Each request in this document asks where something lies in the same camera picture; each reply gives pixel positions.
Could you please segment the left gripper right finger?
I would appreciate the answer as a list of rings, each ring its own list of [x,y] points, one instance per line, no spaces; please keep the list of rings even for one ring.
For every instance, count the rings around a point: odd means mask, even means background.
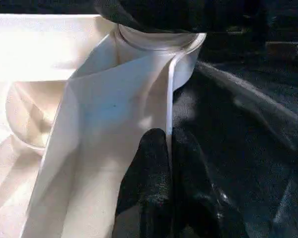
[[[175,232],[184,238],[244,238],[240,213],[226,203],[212,181],[195,136],[182,128],[172,134]]]

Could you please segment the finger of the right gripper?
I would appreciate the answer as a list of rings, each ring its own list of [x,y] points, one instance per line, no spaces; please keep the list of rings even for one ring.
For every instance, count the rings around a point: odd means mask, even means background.
[[[202,33],[209,30],[204,1],[95,0],[105,19],[146,33]]]

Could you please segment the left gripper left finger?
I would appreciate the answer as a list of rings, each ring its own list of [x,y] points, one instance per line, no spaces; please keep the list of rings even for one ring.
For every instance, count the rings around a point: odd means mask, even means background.
[[[167,238],[172,182],[165,132],[147,131],[120,184],[113,238]]]

